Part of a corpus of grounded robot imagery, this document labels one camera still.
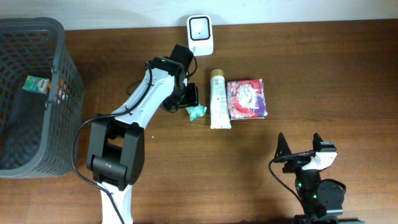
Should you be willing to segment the orange small tissue pack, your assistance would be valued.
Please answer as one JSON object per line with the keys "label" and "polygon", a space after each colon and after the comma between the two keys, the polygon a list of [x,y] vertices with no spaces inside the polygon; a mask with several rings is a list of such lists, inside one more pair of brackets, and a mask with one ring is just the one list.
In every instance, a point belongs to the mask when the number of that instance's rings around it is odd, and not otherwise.
{"label": "orange small tissue pack", "polygon": [[66,80],[61,79],[57,85],[56,102],[60,104],[62,101],[69,99],[70,87]]}

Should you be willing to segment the teal small tissue pack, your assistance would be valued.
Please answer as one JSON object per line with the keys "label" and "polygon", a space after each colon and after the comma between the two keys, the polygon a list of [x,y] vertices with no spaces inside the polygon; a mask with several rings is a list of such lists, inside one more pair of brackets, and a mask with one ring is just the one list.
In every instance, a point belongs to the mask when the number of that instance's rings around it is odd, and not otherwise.
{"label": "teal small tissue pack", "polygon": [[40,93],[46,95],[51,86],[51,81],[48,78],[27,76],[22,88],[32,93]]}

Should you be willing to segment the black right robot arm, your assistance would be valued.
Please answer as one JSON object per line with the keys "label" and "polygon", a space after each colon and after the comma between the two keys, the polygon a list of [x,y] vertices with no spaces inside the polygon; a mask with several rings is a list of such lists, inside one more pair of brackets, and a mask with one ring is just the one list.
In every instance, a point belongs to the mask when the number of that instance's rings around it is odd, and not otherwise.
{"label": "black right robot arm", "polygon": [[[362,223],[362,220],[341,220],[347,188],[334,179],[322,179],[320,172],[329,168],[337,157],[336,147],[324,141],[318,133],[313,135],[313,149],[293,153],[282,133],[279,133],[274,158],[268,169],[280,185],[292,193],[303,209],[295,215],[292,223]],[[291,189],[272,170],[275,163],[283,164],[282,172],[295,174],[295,188]]]}

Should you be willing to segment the red purple tissue pack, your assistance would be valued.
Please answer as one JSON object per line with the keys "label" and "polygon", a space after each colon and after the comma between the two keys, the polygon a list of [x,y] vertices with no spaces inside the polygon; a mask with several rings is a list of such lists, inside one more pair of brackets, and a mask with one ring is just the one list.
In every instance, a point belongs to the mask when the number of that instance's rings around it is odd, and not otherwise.
{"label": "red purple tissue pack", "polygon": [[226,90],[232,120],[264,119],[268,115],[262,79],[231,81]]}

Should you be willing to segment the green wipes pack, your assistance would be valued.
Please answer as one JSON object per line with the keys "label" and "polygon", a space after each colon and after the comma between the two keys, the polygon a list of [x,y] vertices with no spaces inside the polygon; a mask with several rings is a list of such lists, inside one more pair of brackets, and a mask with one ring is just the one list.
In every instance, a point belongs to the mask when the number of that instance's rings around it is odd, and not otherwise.
{"label": "green wipes pack", "polygon": [[190,121],[193,121],[199,117],[204,116],[206,114],[207,107],[199,104],[197,106],[187,107],[186,110],[190,116]]}

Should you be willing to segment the white cream tube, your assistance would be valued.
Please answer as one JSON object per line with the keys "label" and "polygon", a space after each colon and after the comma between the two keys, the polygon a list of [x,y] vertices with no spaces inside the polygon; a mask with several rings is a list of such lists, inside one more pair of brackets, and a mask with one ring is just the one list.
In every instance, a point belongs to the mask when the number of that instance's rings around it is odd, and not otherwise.
{"label": "white cream tube", "polygon": [[210,75],[211,129],[231,129],[224,71],[215,69]]}

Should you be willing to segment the grey plastic basket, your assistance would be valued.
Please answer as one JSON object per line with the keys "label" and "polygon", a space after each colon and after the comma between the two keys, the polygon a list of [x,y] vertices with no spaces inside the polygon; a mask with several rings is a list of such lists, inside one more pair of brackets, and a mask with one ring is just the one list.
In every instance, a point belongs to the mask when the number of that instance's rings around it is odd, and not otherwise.
{"label": "grey plastic basket", "polygon": [[[1,177],[59,177],[71,171],[70,148],[81,122],[85,88],[65,46],[65,30],[49,17],[1,19]],[[44,95],[22,88],[27,76],[48,78]],[[56,102],[66,80],[69,99]]]}

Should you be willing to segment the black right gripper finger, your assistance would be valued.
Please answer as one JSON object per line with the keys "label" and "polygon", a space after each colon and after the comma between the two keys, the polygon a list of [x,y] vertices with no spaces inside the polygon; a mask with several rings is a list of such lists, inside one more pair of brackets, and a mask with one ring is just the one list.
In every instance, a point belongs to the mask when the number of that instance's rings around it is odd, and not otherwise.
{"label": "black right gripper finger", "polygon": [[313,150],[315,152],[336,152],[336,147],[331,141],[324,141],[318,133],[313,135]]}
{"label": "black right gripper finger", "polygon": [[289,156],[292,152],[287,144],[287,141],[283,135],[283,133],[279,133],[278,140],[277,140],[277,148],[274,157],[282,157],[282,156]]}

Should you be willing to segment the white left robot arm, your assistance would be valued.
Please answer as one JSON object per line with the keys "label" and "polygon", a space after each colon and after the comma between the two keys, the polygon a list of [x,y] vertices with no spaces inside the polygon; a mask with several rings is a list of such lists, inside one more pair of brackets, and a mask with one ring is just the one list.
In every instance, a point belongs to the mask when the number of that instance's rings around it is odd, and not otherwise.
{"label": "white left robot arm", "polygon": [[132,223],[132,186],[145,160],[144,131],[158,108],[174,113],[198,105],[198,88],[189,81],[193,52],[176,45],[168,57],[146,62],[146,73],[130,97],[91,124],[86,166],[100,188],[103,223]]}

